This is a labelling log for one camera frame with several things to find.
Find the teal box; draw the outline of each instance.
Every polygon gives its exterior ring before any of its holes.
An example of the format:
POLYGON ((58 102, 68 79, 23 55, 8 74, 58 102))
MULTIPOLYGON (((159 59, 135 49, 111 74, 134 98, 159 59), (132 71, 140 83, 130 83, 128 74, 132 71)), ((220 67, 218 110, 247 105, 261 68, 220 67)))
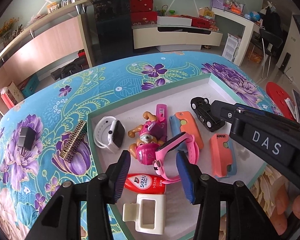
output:
POLYGON ((33 74, 31 77, 28 77, 24 80, 18 87, 21 93, 24 95, 25 98, 33 95, 35 90, 39 85, 39 79, 36 74, 33 74))

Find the blue floral fabric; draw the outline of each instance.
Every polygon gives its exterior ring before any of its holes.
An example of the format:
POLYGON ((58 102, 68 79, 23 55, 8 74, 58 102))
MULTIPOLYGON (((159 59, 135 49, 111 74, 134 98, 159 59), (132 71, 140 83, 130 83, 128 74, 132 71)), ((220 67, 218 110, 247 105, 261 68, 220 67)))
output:
MULTIPOLYGON (((212 73, 247 105, 281 114, 266 93, 236 65, 214 54, 169 52, 109 62, 63 79, 11 109, 0 122, 0 227, 10 239, 24 239, 60 185, 96 175, 88 141, 71 163, 58 157, 79 120, 123 98, 167 83, 212 73), (33 149, 17 145, 21 127, 36 131, 33 149)), ((81 236, 87 238, 86 204, 81 236)), ((111 210, 114 239, 126 239, 111 210)))

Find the toy car wheel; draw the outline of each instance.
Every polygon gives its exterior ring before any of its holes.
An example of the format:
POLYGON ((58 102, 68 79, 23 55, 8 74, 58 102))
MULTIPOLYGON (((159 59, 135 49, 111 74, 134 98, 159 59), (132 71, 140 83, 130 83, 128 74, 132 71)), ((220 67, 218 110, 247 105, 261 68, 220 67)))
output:
POLYGON ((192 104, 191 104, 191 108, 192 108, 193 110, 195 110, 195 109, 197 108, 197 105, 196 105, 195 103, 192 103, 192 104))

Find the red stain remover bottle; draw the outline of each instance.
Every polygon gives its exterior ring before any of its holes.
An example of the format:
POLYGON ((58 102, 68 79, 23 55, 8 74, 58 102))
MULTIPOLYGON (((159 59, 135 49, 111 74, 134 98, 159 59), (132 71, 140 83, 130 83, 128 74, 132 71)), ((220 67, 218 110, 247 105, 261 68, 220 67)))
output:
POLYGON ((136 193, 162 195, 166 191, 163 181, 159 176, 134 173, 128 174, 124 187, 136 193))

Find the pink watch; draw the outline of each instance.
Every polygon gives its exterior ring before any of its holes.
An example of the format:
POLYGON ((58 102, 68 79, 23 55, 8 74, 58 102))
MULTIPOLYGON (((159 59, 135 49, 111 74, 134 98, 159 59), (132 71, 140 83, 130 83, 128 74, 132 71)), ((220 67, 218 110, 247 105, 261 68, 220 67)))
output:
POLYGON ((155 152, 156 160, 153 161, 154 170, 158 175, 162 176, 165 179, 165 181, 162 182, 164 184, 172 184, 180 181, 179 175, 173 178, 167 177, 164 171, 163 160, 168 152, 177 148, 184 141, 186 142, 186 146, 188 149, 189 162, 191 164, 198 163, 200 152, 199 152, 199 147, 195 142, 194 135, 190 135, 186 132, 179 133, 178 135, 176 135, 175 137, 167 141, 165 144, 160 146, 155 152))

